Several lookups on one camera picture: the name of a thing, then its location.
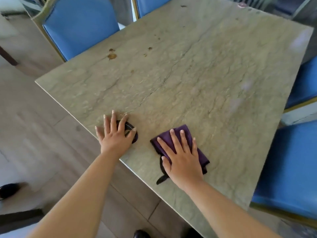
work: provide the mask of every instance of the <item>marble tabletop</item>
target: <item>marble tabletop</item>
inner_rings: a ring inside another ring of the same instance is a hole
[[[228,0],[172,0],[36,82],[95,136],[130,113],[139,139],[121,161],[204,237],[214,232],[169,179],[150,139],[187,124],[205,180],[247,209],[312,33]]]

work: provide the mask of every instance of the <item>right hand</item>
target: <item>right hand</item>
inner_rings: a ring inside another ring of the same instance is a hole
[[[171,165],[168,159],[162,156],[163,166],[171,180],[179,188],[187,192],[193,185],[195,186],[204,181],[203,172],[198,159],[196,139],[193,138],[193,148],[191,152],[184,130],[180,131],[182,144],[180,144],[173,129],[170,130],[170,135],[176,149],[176,154],[161,138],[157,139],[158,143],[172,161]]]

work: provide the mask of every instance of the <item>left hand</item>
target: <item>left hand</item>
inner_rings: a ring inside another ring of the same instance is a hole
[[[137,129],[133,128],[125,137],[125,122],[128,117],[128,114],[126,114],[121,119],[117,128],[117,118],[115,111],[112,111],[110,122],[107,116],[104,115],[104,128],[96,126],[98,141],[101,145],[101,153],[114,152],[115,156],[119,159],[129,149]]]

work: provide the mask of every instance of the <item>blue seat cushion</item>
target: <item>blue seat cushion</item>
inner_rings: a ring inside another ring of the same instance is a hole
[[[285,108],[308,101],[317,96],[317,56],[299,68],[294,86]]]
[[[119,31],[109,0],[58,0],[43,27],[66,60]]]
[[[317,219],[317,120],[277,130],[252,202]]]
[[[140,18],[163,6],[170,0],[137,0]]]

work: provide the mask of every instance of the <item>floor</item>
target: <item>floor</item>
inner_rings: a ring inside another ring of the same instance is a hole
[[[0,214],[43,208],[48,211],[99,154],[99,144],[34,80],[62,64],[49,43],[25,16],[13,17],[18,36],[0,39],[20,63],[0,60],[0,186],[25,182],[0,203]],[[278,217],[252,210],[279,232]],[[97,237],[128,238],[137,229],[153,238],[176,238],[189,228],[167,204],[123,164],[114,172]]]

